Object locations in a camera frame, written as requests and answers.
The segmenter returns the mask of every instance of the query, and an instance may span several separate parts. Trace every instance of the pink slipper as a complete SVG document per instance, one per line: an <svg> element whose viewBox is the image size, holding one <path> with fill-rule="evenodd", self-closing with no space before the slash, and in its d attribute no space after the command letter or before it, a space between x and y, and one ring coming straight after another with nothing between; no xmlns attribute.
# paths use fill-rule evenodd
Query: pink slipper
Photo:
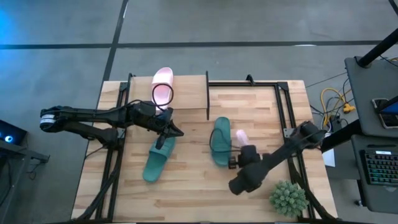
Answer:
<svg viewBox="0 0 398 224"><path fill-rule="evenodd" d="M172 86L173 84L173 70L169 67L161 68L154 75L154 79L152 80L152 90L154 87L160 83L169 84ZM172 91L168 86L161 85L156 87L153 98L155 98L156 104L163 105L170 101ZM160 106L163 110L166 110L168 105Z"/></svg>

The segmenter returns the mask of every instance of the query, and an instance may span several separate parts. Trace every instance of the teal slipper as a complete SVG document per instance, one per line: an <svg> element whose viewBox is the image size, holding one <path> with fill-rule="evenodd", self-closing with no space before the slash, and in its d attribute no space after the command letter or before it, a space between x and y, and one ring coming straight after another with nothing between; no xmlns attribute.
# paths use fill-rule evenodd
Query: teal slipper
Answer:
<svg viewBox="0 0 398 224"><path fill-rule="evenodd" d="M231 157L231 124L229 119L219 117L214 124L210 144L211 156L219 166L228 166Z"/></svg>
<svg viewBox="0 0 398 224"><path fill-rule="evenodd" d="M156 141L150 147L147 164L142 173L142 177L148 182L155 182L160 177L175 146L175 138L167 138L161 149L155 148Z"/></svg>

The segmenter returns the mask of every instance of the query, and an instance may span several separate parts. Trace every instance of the wooden table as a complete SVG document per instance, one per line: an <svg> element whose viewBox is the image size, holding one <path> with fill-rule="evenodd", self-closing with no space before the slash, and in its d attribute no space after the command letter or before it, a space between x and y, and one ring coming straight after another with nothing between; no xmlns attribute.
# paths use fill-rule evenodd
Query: wooden table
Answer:
<svg viewBox="0 0 398 224"><path fill-rule="evenodd" d="M133 81L136 83L135 86L140 86L139 79ZM304 82L298 80L287 82L297 124L312 120ZM116 105L119 84L120 82L104 82L99 109ZM201 88L192 90L192 87L186 86L181 91L197 97L196 104L191 105L192 109L189 109L184 106L183 101L176 100L174 123L185 135L177 138L177 145L165 170L154 184L145 182L142 179L142 172L150 145L157 136L137 126L128 128L114 222L294 221L278 215L268 201L271 190L279 180L290 180L287 162L272 169L259 189L250 194L244 192L236 196L229 191L228 181L236 176L238 170L217 167L211 158L208 146L215 119L225 116L231 121L233 144L237 144L234 133L238 129L243 129L251 144L255 144L260 153L278 149L283 144L283 139L274 89L210 87L209 121L206 120L202 97L195 96L201 92ZM149 96L146 92L132 90L129 99L149 100ZM286 107L284 111L286 122L289 124ZM95 126L105 128L108 125L95 124ZM99 147L98 142L91 142L87 153ZM306 150L303 157L312 192L326 210L337 217L322 154L320 151ZM102 150L85 161L72 218L82 214L98 193L105 158L106 150ZM105 211L108 209L109 194L107 197Z"/></svg>

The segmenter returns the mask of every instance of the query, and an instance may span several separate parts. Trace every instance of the gray floor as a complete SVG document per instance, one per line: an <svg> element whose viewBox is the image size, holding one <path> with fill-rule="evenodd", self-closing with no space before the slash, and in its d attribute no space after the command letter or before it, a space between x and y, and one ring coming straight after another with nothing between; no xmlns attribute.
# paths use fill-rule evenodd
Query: gray floor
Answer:
<svg viewBox="0 0 398 224"><path fill-rule="evenodd" d="M122 0L4 0L0 44L110 44ZM120 43L214 41L381 40L397 28L387 0L146 0L130 1ZM153 75L170 66L176 75L210 73L211 80L304 80L311 85L345 71L344 58L372 45L322 47L208 47L118 49L110 80L132 72ZM384 56L395 55L397 47ZM29 132L29 147L51 154L38 176L24 179L9 223L70 218L87 142L39 129L39 111L55 105L94 108L109 49L0 50L0 118ZM307 88L321 109L320 92L341 89L346 75ZM348 121L356 113L343 115ZM320 118L314 115L318 124ZM330 179L340 218L394 223L397 215L356 207L356 182Z"/></svg>

